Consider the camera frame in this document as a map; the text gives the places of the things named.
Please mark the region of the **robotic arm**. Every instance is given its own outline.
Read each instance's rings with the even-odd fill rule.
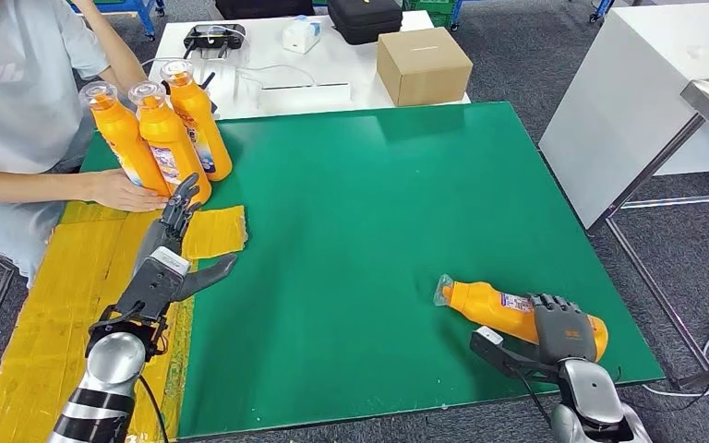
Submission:
[[[89,328],[86,371],[55,423],[48,443],[122,443],[135,408],[134,387],[145,364],[160,350],[171,303],[186,300],[229,275],[235,254],[189,273],[180,256],[183,237],[199,204],[190,175],[175,190],[162,217],[154,221],[138,251],[131,282]]]
[[[557,296],[532,295],[531,303],[539,337],[537,359],[504,348],[504,339],[487,326],[472,332],[472,351],[506,377],[559,386],[561,403],[550,419],[558,443],[651,443],[637,413],[620,401],[610,375],[594,363],[594,338],[585,313]]]

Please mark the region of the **brown cardboard box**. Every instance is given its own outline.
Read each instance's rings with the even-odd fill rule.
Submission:
[[[379,35],[377,72],[396,106],[455,102],[472,61],[444,28]]]

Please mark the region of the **black case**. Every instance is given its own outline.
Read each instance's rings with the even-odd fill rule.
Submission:
[[[216,8],[228,20],[314,15],[311,0],[216,0]]]
[[[401,30],[403,12],[395,0],[328,0],[328,14],[349,44],[375,42]]]

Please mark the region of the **gray carpet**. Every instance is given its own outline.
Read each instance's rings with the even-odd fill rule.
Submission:
[[[454,35],[475,64],[469,85],[472,100],[511,102],[529,135],[537,141],[598,31],[597,26],[587,23],[590,13],[587,0],[491,0],[465,4],[461,27]],[[167,20],[207,18],[206,8],[199,0],[170,0],[167,18],[156,18],[154,23],[161,35]],[[153,56],[158,43],[143,37],[136,20],[118,17],[113,18],[113,23],[141,60]],[[709,174],[692,174],[652,179],[638,197],[705,194],[709,194]],[[697,340],[704,342],[709,328],[709,205],[624,210],[616,220]],[[690,353],[614,237],[603,229],[591,242],[668,375],[682,377],[696,371]],[[13,284],[0,312],[0,355],[25,297],[22,284],[23,281]],[[688,402],[649,394],[639,387],[621,389],[620,394],[632,403],[652,409],[676,409]],[[550,396],[542,401],[551,407],[556,399]],[[655,442],[709,442],[709,396],[681,412],[655,413],[644,408],[638,411]],[[210,441],[543,443],[551,440],[534,405],[521,400]]]

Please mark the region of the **detergent bottle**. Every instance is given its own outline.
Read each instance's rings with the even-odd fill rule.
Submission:
[[[170,197],[159,166],[153,160],[148,144],[139,134],[134,114],[118,100],[115,86],[94,81],[80,91],[80,99],[90,107],[96,127],[113,150],[129,180],[137,186]]]
[[[139,107],[139,133],[148,142],[164,181],[174,192],[192,173],[198,173],[199,192],[191,199],[205,203],[210,197],[210,182],[202,171],[186,127],[165,101],[164,88],[143,81],[129,91],[129,100]]]
[[[210,98],[192,77],[194,67],[187,60],[177,60],[162,66],[161,73],[170,85],[170,102],[186,125],[202,169],[210,180],[223,180],[232,171],[232,160],[213,120]]]
[[[483,281],[461,283],[444,274],[434,293],[436,305],[448,305],[483,326],[510,334],[533,344],[539,343],[534,323],[534,306],[526,297],[503,293]],[[607,328],[601,318],[588,315],[594,330],[596,361],[607,348]]]

